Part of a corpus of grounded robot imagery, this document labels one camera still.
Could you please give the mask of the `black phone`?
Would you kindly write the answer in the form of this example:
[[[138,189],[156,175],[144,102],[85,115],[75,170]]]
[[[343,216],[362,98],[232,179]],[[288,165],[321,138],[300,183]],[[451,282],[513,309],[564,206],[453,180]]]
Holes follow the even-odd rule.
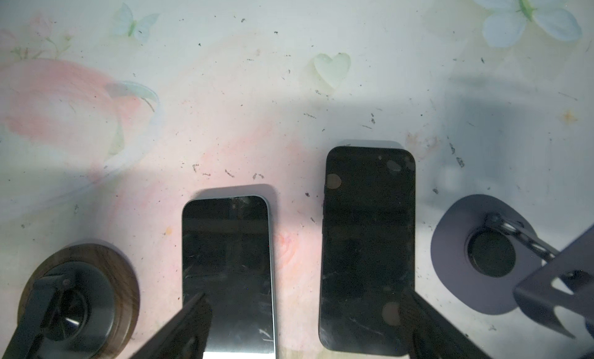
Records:
[[[326,158],[318,333],[331,351],[402,357],[398,315],[415,284],[415,159],[335,147]]]

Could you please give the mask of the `grey stand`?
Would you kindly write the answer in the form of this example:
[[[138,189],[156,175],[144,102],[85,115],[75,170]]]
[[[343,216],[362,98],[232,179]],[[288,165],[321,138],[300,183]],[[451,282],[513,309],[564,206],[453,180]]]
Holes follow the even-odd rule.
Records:
[[[593,230],[558,251],[503,201],[474,194],[455,202],[437,224],[431,257],[442,284],[482,314],[518,308],[570,337],[555,308],[585,320],[593,332]]]

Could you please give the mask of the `teal phone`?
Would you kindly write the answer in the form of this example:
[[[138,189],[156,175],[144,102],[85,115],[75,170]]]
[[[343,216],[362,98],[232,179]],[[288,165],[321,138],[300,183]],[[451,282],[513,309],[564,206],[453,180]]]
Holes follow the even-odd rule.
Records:
[[[272,236],[264,198],[188,202],[182,265],[183,300],[204,293],[212,311],[205,358],[276,356]]]

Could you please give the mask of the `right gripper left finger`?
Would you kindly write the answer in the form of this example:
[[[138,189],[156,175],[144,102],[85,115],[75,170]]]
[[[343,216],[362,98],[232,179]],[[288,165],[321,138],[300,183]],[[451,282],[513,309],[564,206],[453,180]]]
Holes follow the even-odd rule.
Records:
[[[131,358],[202,359],[211,321],[212,308],[206,295],[196,294]]]

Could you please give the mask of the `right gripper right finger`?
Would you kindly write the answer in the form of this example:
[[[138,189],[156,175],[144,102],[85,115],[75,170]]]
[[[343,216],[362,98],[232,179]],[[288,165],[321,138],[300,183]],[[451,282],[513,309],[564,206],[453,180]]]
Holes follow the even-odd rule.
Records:
[[[490,358],[414,290],[402,292],[400,319],[411,358]]]

